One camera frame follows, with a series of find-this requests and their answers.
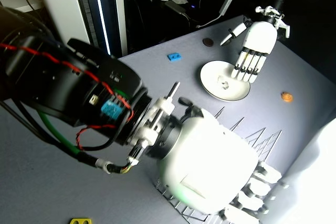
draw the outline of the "blue connector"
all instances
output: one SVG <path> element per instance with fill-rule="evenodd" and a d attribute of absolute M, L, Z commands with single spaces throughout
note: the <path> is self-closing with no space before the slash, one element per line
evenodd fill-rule
<path fill-rule="evenodd" d="M 170 61 L 177 61 L 177 60 L 181 60 L 182 56 L 178 53 L 175 52 L 173 54 L 167 55 Z"/>

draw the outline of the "orange object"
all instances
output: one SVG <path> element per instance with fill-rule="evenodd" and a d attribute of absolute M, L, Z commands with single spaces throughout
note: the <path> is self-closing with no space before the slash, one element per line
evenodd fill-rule
<path fill-rule="evenodd" d="M 281 93 L 281 98 L 285 102 L 292 102 L 293 101 L 293 95 L 291 93 L 288 93 L 288 92 Z"/>

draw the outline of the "blue block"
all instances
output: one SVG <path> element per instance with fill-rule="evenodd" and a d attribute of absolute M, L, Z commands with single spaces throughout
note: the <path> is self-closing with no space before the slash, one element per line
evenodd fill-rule
<path fill-rule="evenodd" d="M 170 61 L 177 61 L 177 60 L 181 60 L 182 56 L 178 53 L 175 52 L 173 54 L 167 55 Z"/>
<path fill-rule="evenodd" d="M 122 107 L 108 100 L 106 103 L 104 103 L 100 110 L 111 119 L 117 120 L 122 112 Z"/>

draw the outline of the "gray table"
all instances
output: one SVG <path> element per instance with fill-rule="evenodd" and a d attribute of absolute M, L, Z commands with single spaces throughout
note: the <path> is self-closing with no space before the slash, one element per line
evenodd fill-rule
<path fill-rule="evenodd" d="M 244 116 L 236 130 L 243 137 L 263 127 L 265 135 L 283 130 L 268 163 L 285 172 L 336 108 L 336 86 L 278 42 L 245 99 L 227 103 L 211 97 L 200 84 L 200 68 L 212 60 L 236 61 L 244 35 L 226 47 L 219 42 L 228 28 L 241 21 L 242 17 L 228 20 L 122 61 L 142 77 L 154 99 L 180 81 L 175 103 L 185 96 L 214 114 L 226 106 L 220 122 L 231 127 Z M 206 37 L 214 40 L 213 47 L 202 44 Z M 166 55 L 172 52 L 181 53 L 183 59 L 170 62 Z M 282 101 L 283 91 L 293 94 L 293 103 Z M 181 116 L 184 109 L 177 105 L 174 113 Z M 52 121 L 66 137 L 75 139 L 78 129 Z M 3 109 L 0 133 L 0 217 L 4 223 L 68 223 L 74 217 L 90 217 L 94 224 L 185 223 L 153 186 L 154 160 L 144 158 L 126 175 L 104 174 L 38 141 Z M 92 145 L 105 140 L 94 131 L 82 137 L 83 143 Z M 97 155 L 123 164 L 128 151 L 113 144 Z"/>

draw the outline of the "robot finger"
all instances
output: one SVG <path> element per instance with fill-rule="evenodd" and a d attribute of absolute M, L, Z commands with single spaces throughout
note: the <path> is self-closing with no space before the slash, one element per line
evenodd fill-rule
<path fill-rule="evenodd" d="M 253 51 L 253 50 L 250 50 L 247 54 L 247 56 L 245 57 L 245 60 L 244 60 L 244 63 L 243 65 L 241 66 L 241 69 L 238 73 L 238 76 L 237 76 L 237 80 L 238 81 L 241 81 L 243 79 L 243 76 L 245 75 L 246 71 L 247 71 L 247 68 L 249 67 L 253 57 L 254 57 L 254 54 L 256 52 Z"/>
<path fill-rule="evenodd" d="M 231 78 L 236 78 L 237 74 L 240 72 L 240 69 L 242 68 L 242 65 L 244 63 L 244 60 L 247 56 L 249 49 L 244 47 L 243 50 L 240 52 L 239 58 L 236 62 L 236 65 L 234 67 L 234 69 L 232 70 L 231 73 Z"/>
<path fill-rule="evenodd" d="M 244 74 L 243 81 L 248 81 L 250 79 L 251 74 L 253 73 L 253 70 L 257 66 L 260 56 L 261 56 L 261 52 L 256 52 L 256 54 L 253 56 L 253 59 L 250 65 L 248 66 L 246 73 Z"/>
<path fill-rule="evenodd" d="M 260 73 L 261 68 L 263 67 L 265 60 L 266 60 L 266 55 L 267 54 L 263 54 L 262 56 L 260 56 L 257 66 L 254 68 L 253 73 L 250 77 L 250 79 L 248 80 L 250 83 L 255 82 L 257 75 Z"/>

